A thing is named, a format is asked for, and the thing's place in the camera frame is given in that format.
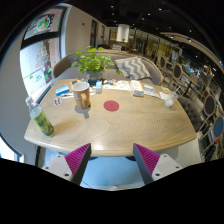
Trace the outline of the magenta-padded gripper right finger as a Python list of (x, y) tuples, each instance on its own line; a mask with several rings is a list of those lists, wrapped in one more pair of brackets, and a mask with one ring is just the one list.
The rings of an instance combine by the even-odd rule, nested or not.
[(168, 154), (159, 155), (136, 143), (133, 144), (133, 154), (145, 185), (182, 169)]

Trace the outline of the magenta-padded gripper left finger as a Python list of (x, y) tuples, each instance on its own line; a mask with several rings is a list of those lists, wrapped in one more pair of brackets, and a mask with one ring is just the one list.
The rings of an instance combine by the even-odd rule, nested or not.
[(85, 144), (67, 155), (57, 155), (42, 167), (56, 176), (79, 185), (82, 181), (88, 160), (91, 155), (91, 144)]

